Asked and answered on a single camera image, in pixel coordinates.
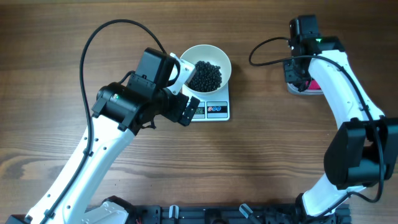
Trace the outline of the black beans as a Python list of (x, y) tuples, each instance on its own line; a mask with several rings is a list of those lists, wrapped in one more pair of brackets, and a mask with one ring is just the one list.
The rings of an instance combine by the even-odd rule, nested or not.
[(210, 62), (198, 61), (195, 68), (196, 73), (188, 82), (188, 87), (191, 90), (205, 93), (215, 91), (221, 86), (220, 66), (212, 65)]

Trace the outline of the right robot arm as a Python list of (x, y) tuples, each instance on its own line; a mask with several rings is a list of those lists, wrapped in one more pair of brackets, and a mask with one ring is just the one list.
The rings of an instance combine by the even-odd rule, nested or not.
[(352, 195), (391, 178), (397, 159), (397, 119), (387, 118), (355, 77), (345, 48), (335, 37), (323, 37), (314, 15), (289, 23), (292, 58), (284, 63), (292, 93), (323, 93), (338, 131), (324, 155), (325, 173), (298, 202), (303, 220), (321, 219)]

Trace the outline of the pink measuring scoop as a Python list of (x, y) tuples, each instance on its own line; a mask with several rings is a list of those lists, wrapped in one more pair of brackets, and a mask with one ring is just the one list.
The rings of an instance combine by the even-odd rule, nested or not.
[(321, 87), (320, 87), (320, 85), (317, 83), (317, 81), (316, 80), (311, 80), (311, 81), (309, 81), (309, 82), (307, 82), (307, 85), (308, 85), (308, 90), (309, 91), (318, 91), (318, 90), (321, 90)]

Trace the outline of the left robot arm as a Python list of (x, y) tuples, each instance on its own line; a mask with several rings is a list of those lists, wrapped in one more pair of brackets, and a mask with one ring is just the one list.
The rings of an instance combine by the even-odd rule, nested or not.
[(154, 127), (156, 115), (190, 124), (199, 100), (180, 90), (195, 72), (175, 54), (146, 49), (126, 86), (114, 82), (100, 89), (82, 139), (47, 193), (26, 215), (7, 222), (135, 223), (135, 207), (118, 197), (90, 211), (87, 206), (114, 160), (140, 129)]

